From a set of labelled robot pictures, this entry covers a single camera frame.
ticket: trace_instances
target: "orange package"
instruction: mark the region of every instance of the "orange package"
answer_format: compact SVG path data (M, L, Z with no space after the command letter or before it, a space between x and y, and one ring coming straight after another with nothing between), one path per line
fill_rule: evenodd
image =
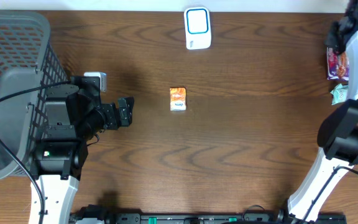
M186 88L170 88L171 110L186 110Z

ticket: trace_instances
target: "candy wrapper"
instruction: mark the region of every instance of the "candy wrapper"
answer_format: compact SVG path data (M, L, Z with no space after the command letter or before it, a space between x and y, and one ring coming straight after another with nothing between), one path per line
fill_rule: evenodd
M171 110L186 110L186 88L170 88Z
M334 96L333 97L333 105L346 101L347 89L348 89L348 86L344 86L342 84L335 86L334 90L331 91L331 94Z
M345 52L341 55L334 54L332 48L327 48L328 80L349 81L349 59Z

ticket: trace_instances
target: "wooden table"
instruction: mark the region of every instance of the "wooden table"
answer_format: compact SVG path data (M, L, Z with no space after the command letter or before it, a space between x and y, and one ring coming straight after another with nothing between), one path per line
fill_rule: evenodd
M104 102L135 96L132 125L89 147L73 210L277 210L305 178L335 109L323 40L341 15L211 13L211 47L189 51L180 12L42 14L63 67L106 72ZM187 89L184 113L169 110L171 86ZM29 204L27 178L0 181L0 223L27 223ZM323 211L358 223L358 176Z

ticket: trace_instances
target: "white wall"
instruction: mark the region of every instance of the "white wall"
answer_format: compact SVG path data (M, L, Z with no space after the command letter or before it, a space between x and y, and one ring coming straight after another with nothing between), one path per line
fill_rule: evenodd
M349 0L0 0L0 9L184 11L205 6L213 12L338 12Z

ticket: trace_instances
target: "cable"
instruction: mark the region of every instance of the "cable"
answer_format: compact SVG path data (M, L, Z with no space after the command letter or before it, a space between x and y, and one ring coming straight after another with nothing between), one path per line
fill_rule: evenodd
M92 142L92 143L87 144L86 147L91 146L91 145L96 144L96 143L99 142L99 140L100 140L99 135L98 135L98 134L95 134L94 136L95 136L98 140L97 140L96 142Z
M311 201L311 205L310 205L308 211L306 212L305 217L302 219L301 222L298 222L298 224L304 224L304 222L305 222L306 219L308 218L308 216L309 216L311 210L313 209L313 206L315 205L315 203L317 202L317 200L320 198L321 194L323 194L324 190L326 189L326 187L328 186L328 184L330 183L330 181L334 178L335 174L337 174L337 173L338 173L338 170L340 170L340 169L345 169L345 170L348 170L349 172L352 172L352 173L358 175L358 171L357 171L357 170L354 170L354 169L351 169L351 168L348 168L348 167L343 167L343 166L336 167L336 168L333 170L333 173L329 176L329 178L328 178L328 180L326 181L326 183L323 185L323 188L321 188L321 190L318 192L318 195L316 196L316 198Z
M62 85L62 84L69 84L69 83L70 83L70 81L58 82L58 83L54 83L54 84L50 84L50 85L45 85L45 86L40 86L40 87L37 87L37 88L31 88L31 89L28 89L28 90L19 91L17 93L13 93L13 94L10 94L10 95L7 95L7 96L4 96L4 97L0 98L0 102L8 100L10 98L13 98L15 96L30 93L32 91L43 90L43 89L50 88L50 87L53 87L53 86ZM42 224L42 221L44 220L45 200L44 200L44 198L42 196L42 192L41 192L38 184L36 183L35 179L31 176L30 171L25 167L25 165L20 161L20 159L17 158L15 156L15 154L13 154L13 152L5 145L5 143L2 142L1 139L0 139L0 145L3 146L5 151L12 157L13 161L15 161L17 163L17 165L25 172L25 174L29 177L30 181L34 185L34 188L37 191L38 196L40 198L41 211L40 211L39 224Z

